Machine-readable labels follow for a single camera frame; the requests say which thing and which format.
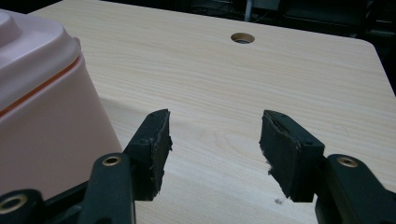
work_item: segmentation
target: brass insert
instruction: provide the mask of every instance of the brass insert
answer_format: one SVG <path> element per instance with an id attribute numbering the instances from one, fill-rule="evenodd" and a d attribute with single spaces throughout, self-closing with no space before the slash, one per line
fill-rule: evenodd
<path id="1" fill-rule="evenodd" d="M 111 156 L 111 157 L 107 157 L 102 161 L 102 164 L 105 166 L 113 166 L 113 165 L 117 165 L 118 163 L 120 163 L 121 161 L 121 157 L 118 156 Z"/>
<path id="2" fill-rule="evenodd" d="M 355 167 L 359 166 L 359 164 L 356 161 L 354 161 L 348 157 L 338 157 L 337 161 L 340 162 L 342 165 L 345 165 L 345 166 L 351 167 L 351 168 L 355 168 Z"/>
<path id="3" fill-rule="evenodd" d="M 21 208 L 27 202 L 24 194 L 14 195 L 0 202 L 0 215 L 8 214 Z"/>

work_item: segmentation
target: wooden table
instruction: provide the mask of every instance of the wooden table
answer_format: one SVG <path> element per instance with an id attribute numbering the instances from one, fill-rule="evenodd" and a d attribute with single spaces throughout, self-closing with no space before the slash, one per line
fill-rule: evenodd
<path id="1" fill-rule="evenodd" d="M 174 151 L 138 223 L 316 223 L 285 199 L 259 147 L 262 111 L 285 113 L 364 161 L 396 191 L 396 99 L 364 41 L 94 0 L 34 13 L 78 36 L 123 146 L 169 108 Z M 250 44 L 230 36 L 254 35 Z"/>

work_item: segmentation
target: container lid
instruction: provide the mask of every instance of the container lid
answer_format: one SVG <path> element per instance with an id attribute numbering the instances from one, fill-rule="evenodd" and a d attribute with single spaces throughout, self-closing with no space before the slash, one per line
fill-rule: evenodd
<path id="1" fill-rule="evenodd" d="M 79 43 L 60 23 L 0 9 L 0 112 L 79 54 Z"/>

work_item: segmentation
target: pink container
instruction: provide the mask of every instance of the pink container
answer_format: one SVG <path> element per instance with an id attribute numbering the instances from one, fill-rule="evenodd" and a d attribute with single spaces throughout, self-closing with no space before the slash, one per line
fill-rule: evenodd
<path id="1" fill-rule="evenodd" d="M 120 143 L 78 40 L 61 24 L 0 9 L 0 195 L 48 199 L 89 179 Z"/>

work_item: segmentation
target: orange stripe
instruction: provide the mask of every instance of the orange stripe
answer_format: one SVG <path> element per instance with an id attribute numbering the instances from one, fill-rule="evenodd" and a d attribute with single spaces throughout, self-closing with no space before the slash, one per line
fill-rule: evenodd
<path id="1" fill-rule="evenodd" d="M 44 88 L 46 88 L 49 84 L 51 84 L 53 81 L 55 81 L 56 79 L 60 78 L 61 76 L 63 76 L 64 74 L 66 74 L 70 69 L 72 69 L 76 63 L 78 62 L 78 58 L 76 58 L 75 61 L 73 61 L 70 65 L 68 65 L 64 70 L 62 70 L 61 72 L 59 72 L 58 74 L 56 74 L 55 76 L 51 77 L 50 79 L 48 79 L 47 81 L 43 82 L 41 85 L 39 85 L 37 88 L 35 88 L 34 90 L 28 92 L 27 94 L 25 94 L 24 96 L 22 96 L 19 100 L 15 101 L 13 104 L 7 106 L 6 108 L 4 108 L 2 111 L 0 111 L 0 117 L 2 117 L 3 115 L 5 115 L 6 113 L 8 113 L 9 111 L 11 111 L 12 109 L 14 109 L 15 107 L 17 107 L 18 105 L 22 104 L 23 102 L 25 102 L 26 100 L 28 100 L 30 97 L 32 97 L 33 95 L 35 95 L 36 93 L 38 93 L 39 91 L 43 90 Z"/>

